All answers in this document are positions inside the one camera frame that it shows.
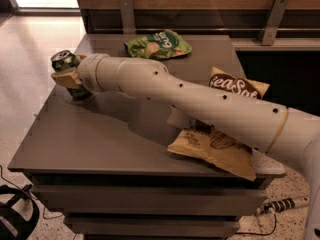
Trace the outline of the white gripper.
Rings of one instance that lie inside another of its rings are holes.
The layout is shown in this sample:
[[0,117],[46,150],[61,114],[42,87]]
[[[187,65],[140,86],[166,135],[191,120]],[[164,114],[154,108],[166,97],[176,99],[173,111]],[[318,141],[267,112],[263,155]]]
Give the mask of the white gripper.
[[79,89],[82,85],[89,91],[102,92],[103,89],[97,80],[98,65],[108,57],[108,54],[94,53],[89,56],[78,54],[76,57],[82,62],[77,67],[68,68],[51,74],[56,84],[70,89]]

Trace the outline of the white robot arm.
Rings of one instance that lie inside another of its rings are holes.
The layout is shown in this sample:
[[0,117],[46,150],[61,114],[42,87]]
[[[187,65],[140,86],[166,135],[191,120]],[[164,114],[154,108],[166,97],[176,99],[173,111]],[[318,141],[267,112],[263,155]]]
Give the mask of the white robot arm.
[[69,89],[117,91],[162,102],[212,125],[236,140],[288,165],[310,183],[304,240],[319,240],[320,118],[284,105],[183,81],[166,66],[143,58],[108,54],[51,57],[54,81]]

